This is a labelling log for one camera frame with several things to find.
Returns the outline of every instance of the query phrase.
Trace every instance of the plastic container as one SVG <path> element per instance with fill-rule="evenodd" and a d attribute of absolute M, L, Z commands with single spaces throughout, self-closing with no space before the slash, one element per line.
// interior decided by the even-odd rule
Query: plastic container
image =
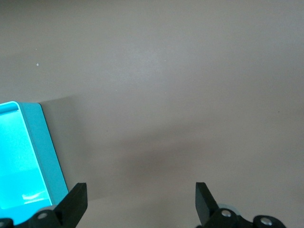
<path fill-rule="evenodd" d="M 0 104 L 0 218 L 19 224 L 67 193 L 40 104 Z"/>

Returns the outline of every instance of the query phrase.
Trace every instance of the screw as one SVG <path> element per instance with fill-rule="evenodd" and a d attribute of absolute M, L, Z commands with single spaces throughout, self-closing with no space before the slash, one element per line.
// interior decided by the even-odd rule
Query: screw
<path fill-rule="evenodd" d="M 44 213 L 39 214 L 39 215 L 37 216 L 37 218 L 38 218 L 38 219 L 44 219 L 46 216 L 48 216 L 48 214 L 44 212 Z"/>
<path fill-rule="evenodd" d="M 231 213 L 228 210 L 222 210 L 222 215 L 225 217 L 231 217 Z"/>
<path fill-rule="evenodd" d="M 261 218 L 261 223 L 263 223 L 263 224 L 265 224 L 267 226 L 271 226 L 272 225 L 271 220 L 268 219 L 268 218 L 265 218 L 265 217 Z"/>

